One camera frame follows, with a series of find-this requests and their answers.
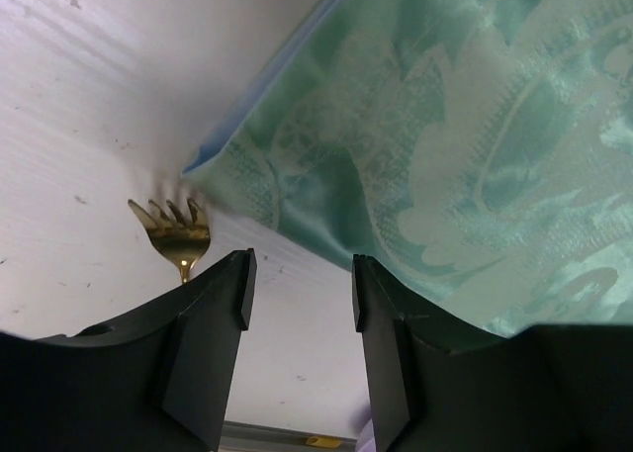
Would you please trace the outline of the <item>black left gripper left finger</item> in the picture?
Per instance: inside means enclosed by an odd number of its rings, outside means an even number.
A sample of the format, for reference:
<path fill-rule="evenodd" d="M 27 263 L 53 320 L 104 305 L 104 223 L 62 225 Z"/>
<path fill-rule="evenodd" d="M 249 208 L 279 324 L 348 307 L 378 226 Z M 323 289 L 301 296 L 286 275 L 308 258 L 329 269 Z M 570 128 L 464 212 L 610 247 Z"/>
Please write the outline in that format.
<path fill-rule="evenodd" d="M 73 336 L 1 336 L 5 451 L 214 451 L 220 445 L 256 257 Z"/>

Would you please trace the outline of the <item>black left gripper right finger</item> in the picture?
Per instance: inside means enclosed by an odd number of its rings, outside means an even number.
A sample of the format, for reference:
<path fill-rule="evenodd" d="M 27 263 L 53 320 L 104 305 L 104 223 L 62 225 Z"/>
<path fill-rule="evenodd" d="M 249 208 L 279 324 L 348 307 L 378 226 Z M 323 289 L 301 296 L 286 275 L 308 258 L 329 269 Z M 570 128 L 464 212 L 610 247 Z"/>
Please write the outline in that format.
<path fill-rule="evenodd" d="M 628 451 L 632 330 L 477 328 L 379 261 L 352 266 L 376 446 L 381 451 Z"/>

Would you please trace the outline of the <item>teal patterned satin cloth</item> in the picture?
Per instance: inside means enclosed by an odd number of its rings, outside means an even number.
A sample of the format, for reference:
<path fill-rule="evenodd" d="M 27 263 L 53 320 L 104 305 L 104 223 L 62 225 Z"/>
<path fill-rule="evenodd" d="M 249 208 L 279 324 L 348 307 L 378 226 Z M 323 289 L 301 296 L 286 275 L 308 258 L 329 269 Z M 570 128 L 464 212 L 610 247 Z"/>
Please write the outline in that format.
<path fill-rule="evenodd" d="M 184 170 L 490 332 L 632 319 L 632 0 L 324 0 Z"/>

